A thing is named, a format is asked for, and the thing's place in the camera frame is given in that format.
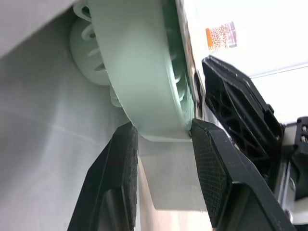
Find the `white wall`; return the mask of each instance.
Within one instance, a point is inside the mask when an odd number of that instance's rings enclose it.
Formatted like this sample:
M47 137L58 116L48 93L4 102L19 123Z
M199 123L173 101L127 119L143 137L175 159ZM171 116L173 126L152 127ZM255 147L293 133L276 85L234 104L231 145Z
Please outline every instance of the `white wall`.
M86 80L61 16L0 59L0 230L67 229L87 170L126 122Z
M238 46L214 55L249 76L308 64L307 1L194 1L202 33L207 27L234 22Z

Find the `white surface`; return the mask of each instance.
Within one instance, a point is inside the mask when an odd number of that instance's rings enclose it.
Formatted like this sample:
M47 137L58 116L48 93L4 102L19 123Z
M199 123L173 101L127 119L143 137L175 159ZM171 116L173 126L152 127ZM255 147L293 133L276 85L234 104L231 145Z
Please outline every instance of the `white surface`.
M139 136L139 156L156 209L206 211L191 142Z
M143 161L139 159L140 212L142 231L212 231L207 212L159 210L152 202Z
M252 79L258 91L274 109L280 123L297 121L308 116L306 101L308 68Z
M90 83L62 16L0 59L0 230L65 231L85 175L127 120Z
M249 76L308 63L307 1L196 1L203 33L207 27L234 21L238 47L215 56Z
M42 28L75 0L0 1L0 57Z
M295 201L293 223L303 225L308 223L308 197Z
M192 105L188 99L186 116L172 69L162 2L91 0L89 8L111 84L138 132L152 141L189 141Z

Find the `black plastic part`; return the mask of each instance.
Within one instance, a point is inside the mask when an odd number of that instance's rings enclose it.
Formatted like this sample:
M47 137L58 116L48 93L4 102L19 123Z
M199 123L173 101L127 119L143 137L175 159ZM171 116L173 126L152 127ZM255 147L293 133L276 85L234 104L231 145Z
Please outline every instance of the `black plastic part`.
M308 231L308 225L295 225L297 231Z
M213 56L203 59L205 102L250 160L279 155L283 130L253 82Z
M255 165L214 124L192 121L198 178L216 231L294 231Z
M119 127L86 175L68 231L132 231L137 204L138 134Z
M296 200L308 197L308 132L303 128L308 128L308 117L297 119L295 134L295 153L292 161L298 171L296 184Z

